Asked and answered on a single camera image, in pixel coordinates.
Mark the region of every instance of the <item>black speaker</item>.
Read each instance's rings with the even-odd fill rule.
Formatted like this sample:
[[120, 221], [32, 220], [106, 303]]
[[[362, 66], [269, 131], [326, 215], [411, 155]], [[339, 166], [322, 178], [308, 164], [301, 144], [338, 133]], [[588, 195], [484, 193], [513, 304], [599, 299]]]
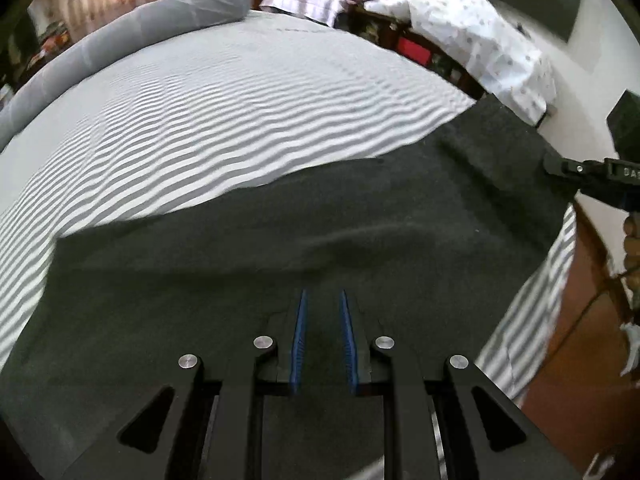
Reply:
[[640, 164], [640, 96], [625, 90], [607, 124], [620, 158]]

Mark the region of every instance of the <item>white wall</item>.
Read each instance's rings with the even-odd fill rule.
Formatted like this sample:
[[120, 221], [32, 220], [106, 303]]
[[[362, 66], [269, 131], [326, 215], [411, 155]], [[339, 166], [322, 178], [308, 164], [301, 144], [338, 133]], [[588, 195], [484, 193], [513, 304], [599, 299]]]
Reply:
[[[556, 72], [558, 111], [545, 119], [540, 133], [564, 156], [616, 157], [607, 115], [625, 89], [640, 93], [640, 45], [616, 7], [610, 0], [582, 0], [568, 43], [525, 16], [518, 20]], [[626, 215], [587, 197], [579, 200], [612, 254], [614, 269], [622, 271]]]

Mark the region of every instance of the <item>dark gray blanket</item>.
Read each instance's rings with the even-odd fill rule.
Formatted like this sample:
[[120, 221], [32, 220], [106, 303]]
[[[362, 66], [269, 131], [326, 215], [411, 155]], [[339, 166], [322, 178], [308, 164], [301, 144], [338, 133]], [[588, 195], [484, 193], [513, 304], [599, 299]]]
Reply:
[[302, 395], [266, 403], [264, 478], [347, 476], [382, 454], [382, 409], [348, 395], [338, 292], [407, 341], [426, 378], [477, 355], [576, 191], [543, 172], [549, 150], [489, 97], [379, 158], [64, 238], [0, 375], [0, 413], [58, 478], [166, 364], [194, 353], [215, 380], [305, 287]]

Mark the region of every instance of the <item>bed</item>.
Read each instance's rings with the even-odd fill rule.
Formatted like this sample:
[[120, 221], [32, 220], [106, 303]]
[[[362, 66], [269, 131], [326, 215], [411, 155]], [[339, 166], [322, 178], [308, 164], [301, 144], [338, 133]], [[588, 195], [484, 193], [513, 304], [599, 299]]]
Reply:
[[[257, 11], [110, 63], [53, 99], [0, 153], [0, 365], [36, 309], [56, 238], [379, 156], [473, 103], [351, 34]], [[475, 356], [515, 402], [544, 358], [574, 249], [569, 207], [548, 257]]]
[[338, 15], [349, 4], [345, 0], [262, 0], [260, 9], [265, 12], [284, 12], [300, 18], [333, 27]]

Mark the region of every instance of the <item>gray pillow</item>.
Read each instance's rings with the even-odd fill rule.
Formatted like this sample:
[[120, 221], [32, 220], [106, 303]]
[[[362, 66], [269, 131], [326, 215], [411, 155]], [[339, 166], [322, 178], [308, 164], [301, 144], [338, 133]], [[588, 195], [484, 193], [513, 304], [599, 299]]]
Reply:
[[45, 65], [0, 111], [0, 152], [72, 86], [140, 49], [192, 30], [239, 22], [251, 0], [158, 0], [92, 32]]

